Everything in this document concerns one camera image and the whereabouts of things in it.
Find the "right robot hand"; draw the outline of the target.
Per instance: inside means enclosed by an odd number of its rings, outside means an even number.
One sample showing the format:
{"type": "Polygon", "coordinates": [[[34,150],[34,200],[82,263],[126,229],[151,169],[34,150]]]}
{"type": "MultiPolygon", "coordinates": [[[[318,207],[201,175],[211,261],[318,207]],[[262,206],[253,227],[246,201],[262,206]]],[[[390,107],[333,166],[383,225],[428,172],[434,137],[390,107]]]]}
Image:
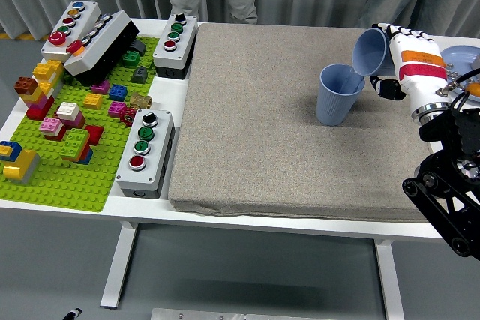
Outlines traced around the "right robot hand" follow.
{"type": "Polygon", "coordinates": [[[412,114],[423,106],[442,103],[436,91],[447,85],[446,64],[437,43],[425,32],[389,23],[376,23],[386,40],[394,65],[394,79],[372,76],[376,93],[385,99],[409,98],[412,114]]]}

